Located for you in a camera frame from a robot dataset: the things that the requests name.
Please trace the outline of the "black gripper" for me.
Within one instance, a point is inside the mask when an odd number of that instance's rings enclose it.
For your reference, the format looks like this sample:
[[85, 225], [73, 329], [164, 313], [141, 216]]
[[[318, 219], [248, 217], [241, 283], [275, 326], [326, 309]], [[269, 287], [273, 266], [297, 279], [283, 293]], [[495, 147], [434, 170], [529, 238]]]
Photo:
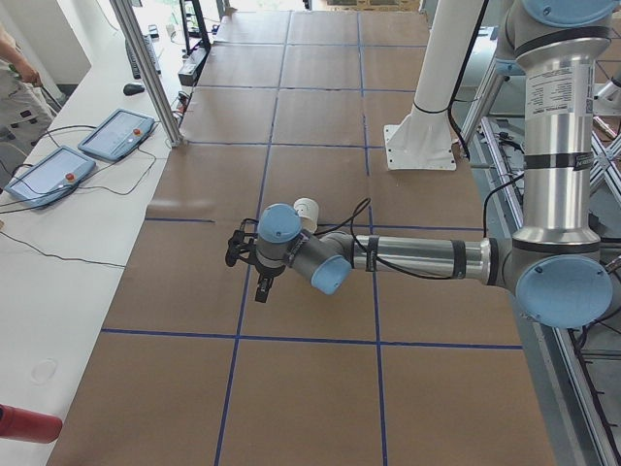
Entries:
[[255, 268], [260, 274], [257, 280], [254, 300], [266, 303], [269, 298], [275, 277], [284, 272], [284, 264], [280, 259], [272, 259], [257, 251]]

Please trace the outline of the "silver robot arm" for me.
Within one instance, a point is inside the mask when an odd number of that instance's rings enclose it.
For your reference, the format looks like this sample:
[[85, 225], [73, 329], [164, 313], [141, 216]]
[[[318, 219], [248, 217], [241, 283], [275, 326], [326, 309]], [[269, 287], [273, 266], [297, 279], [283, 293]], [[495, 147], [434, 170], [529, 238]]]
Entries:
[[521, 227], [508, 240], [479, 242], [309, 232], [295, 209], [268, 207], [250, 259], [265, 301], [273, 279], [295, 270], [325, 294], [356, 268], [420, 279], [473, 279], [510, 291], [525, 314], [559, 328], [601, 316], [613, 285], [588, 223], [595, 59], [608, 47], [612, 1], [516, 1], [496, 56], [525, 74]]

